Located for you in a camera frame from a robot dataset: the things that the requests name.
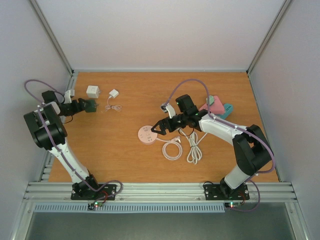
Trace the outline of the pink triangular power strip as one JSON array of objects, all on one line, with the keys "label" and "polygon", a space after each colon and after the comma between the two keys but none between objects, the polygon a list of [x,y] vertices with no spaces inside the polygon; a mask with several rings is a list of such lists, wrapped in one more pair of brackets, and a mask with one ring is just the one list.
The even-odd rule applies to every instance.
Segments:
[{"label": "pink triangular power strip", "polygon": [[225,112],[224,109],[224,105],[222,104],[222,102],[220,101],[219,97],[217,95],[213,95],[214,96],[214,104],[209,106],[209,110],[212,114],[223,114]]}]

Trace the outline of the green cube socket adapter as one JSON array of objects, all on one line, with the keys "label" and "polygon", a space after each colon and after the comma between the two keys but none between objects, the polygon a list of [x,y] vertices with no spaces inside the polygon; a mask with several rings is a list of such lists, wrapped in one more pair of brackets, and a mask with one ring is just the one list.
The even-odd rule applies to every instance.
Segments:
[{"label": "green cube socket adapter", "polygon": [[98,104],[94,99],[85,100],[84,103],[84,111],[86,113],[95,113],[97,111]]}]

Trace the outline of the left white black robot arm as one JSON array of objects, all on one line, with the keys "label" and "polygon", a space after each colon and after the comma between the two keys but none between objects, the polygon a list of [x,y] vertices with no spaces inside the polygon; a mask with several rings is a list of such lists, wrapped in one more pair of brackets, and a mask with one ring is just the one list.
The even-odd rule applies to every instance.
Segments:
[{"label": "left white black robot arm", "polygon": [[101,187],[90,171],[80,163],[71,150],[67,131],[61,117],[73,117],[80,112],[94,113],[97,110],[93,99],[63,97],[60,102],[58,92],[43,92],[43,102],[37,110],[23,116],[35,144],[54,155],[67,170],[72,180],[73,199],[96,199]]}]

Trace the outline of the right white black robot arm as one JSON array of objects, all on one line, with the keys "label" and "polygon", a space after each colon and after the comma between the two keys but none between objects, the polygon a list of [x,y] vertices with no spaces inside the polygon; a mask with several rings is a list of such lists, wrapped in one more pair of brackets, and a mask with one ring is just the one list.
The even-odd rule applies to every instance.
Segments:
[{"label": "right white black robot arm", "polygon": [[206,109],[198,110],[191,97],[187,94],[178,97],[176,104],[180,114],[172,107],[162,105],[161,108],[168,117],[159,120],[152,128],[153,133],[166,135],[185,128],[186,126],[214,135],[234,149],[236,165],[219,183],[219,191],[225,199],[234,197],[239,187],[255,174],[261,173],[261,168],[275,157],[261,128],[257,125],[250,127],[239,126],[226,121]]}]

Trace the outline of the teal power strip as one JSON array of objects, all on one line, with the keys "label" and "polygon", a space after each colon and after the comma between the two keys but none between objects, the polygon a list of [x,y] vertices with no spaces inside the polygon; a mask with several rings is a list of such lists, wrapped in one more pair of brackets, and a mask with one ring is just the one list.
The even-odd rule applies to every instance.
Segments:
[{"label": "teal power strip", "polygon": [[223,105],[224,107],[224,113],[223,114],[217,114],[217,116],[223,120],[225,120],[234,110],[234,106],[230,103],[225,103]]}]

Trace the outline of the light green plug adapter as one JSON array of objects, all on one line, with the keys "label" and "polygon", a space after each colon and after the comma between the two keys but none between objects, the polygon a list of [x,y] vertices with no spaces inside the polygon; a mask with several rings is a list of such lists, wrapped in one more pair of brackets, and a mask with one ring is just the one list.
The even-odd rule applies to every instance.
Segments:
[{"label": "light green plug adapter", "polygon": [[209,97],[206,98],[206,104],[208,104],[209,106],[212,106],[214,102],[215,102],[214,96],[210,95]]}]

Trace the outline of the white cube socket adapter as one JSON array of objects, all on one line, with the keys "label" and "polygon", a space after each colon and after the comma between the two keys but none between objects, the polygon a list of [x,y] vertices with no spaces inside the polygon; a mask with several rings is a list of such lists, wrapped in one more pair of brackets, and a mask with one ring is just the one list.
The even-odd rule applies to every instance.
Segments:
[{"label": "white cube socket adapter", "polygon": [[90,99],[98,99],[101,94],[101,90],[97,85],[89,85],[86,89],[86,94]]}]

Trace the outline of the round pink power strip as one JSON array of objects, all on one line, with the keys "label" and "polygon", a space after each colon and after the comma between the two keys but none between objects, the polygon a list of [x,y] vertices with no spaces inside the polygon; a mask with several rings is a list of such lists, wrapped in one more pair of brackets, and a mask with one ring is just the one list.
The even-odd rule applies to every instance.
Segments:
[{"label": "round pink power strip", "polygon": [[157,141],[158,134],[152,132],[151,128],[151,125],[144,125],[138,130],[138,139],[145,145],[151,145]]}]

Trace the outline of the white usb charger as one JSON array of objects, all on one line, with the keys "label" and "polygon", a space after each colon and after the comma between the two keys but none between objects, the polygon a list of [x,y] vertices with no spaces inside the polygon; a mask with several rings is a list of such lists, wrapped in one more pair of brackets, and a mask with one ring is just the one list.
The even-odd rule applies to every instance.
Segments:
[{"label": "white usb charger", "polygon": [[119,92],[116,90],[116,89],[112,89],[110,92],[109,92],[109,98],[116,98],[117,96],[119,95]]}]

